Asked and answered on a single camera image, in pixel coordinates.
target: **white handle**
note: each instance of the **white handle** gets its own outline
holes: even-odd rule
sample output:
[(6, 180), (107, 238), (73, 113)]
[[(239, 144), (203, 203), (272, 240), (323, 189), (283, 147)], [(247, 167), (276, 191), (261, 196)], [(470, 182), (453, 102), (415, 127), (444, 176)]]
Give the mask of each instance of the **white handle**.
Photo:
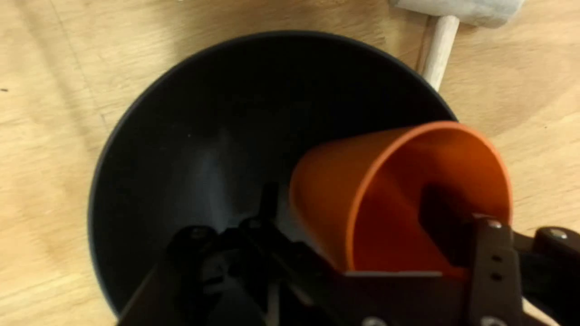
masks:
[(423, 73), (424, 80), (428, 80), (437, 91), (441, 87), (442, 77), (446, 75), (457, 30), (457, 17), (441, 17), (437, 20), (432, 49)]

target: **black bowl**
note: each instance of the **black bowl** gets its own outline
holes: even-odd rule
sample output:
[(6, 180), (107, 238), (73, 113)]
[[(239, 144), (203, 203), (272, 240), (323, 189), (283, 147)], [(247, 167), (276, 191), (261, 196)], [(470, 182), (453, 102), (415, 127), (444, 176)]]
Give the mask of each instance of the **black bowl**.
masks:
[(308, 149), (435, 120), (455, 118), (421, 77), (343, 37), (267, 33), (185, 60), (134, 102), (94, 174), (89, 234), (111, 307), (123, 310), (180, 229), (250, 218), (267, 183), (301, 240), (285, 194)]

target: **orange plastic cup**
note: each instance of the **orange plastic cup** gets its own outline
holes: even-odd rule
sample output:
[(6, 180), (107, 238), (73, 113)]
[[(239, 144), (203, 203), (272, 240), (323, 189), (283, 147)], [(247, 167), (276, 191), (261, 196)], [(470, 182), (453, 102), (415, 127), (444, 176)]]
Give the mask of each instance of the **orange plastic cup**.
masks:
[(442, 185), (470, 212), (510, 223), (506, 169), (488, 140), (435, 122), (325, 144), (296, 167), (290, 203), (339, 270), (457, 276), (419, 223), (423, 191)]

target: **wooden surface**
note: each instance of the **wooden surface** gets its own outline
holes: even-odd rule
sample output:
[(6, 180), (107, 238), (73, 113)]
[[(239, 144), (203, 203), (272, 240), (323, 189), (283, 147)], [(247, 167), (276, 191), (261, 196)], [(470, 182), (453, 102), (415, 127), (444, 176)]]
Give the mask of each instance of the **wooden surface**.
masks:
[[(580, 2), (461, 28), (442, 95), (502, 153), (515, 229), (580, 231)], [(386, 0), (2, 0), (0, 325), (113, 325), (87, 247), (100, 149), (162, 73), (274, 30), (346, 35), (419, 66), (428, 20)]]

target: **white object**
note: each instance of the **white object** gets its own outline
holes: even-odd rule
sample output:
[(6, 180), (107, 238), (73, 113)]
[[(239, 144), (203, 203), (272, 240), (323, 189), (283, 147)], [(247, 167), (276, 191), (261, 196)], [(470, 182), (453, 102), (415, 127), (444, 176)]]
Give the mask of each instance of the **white object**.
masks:
[(424, 78), (439, 91), (446, 73), (459, 22), (500, 28), (513, 19), (524, 0), (392, 0), (399, 10), (439, 17)]

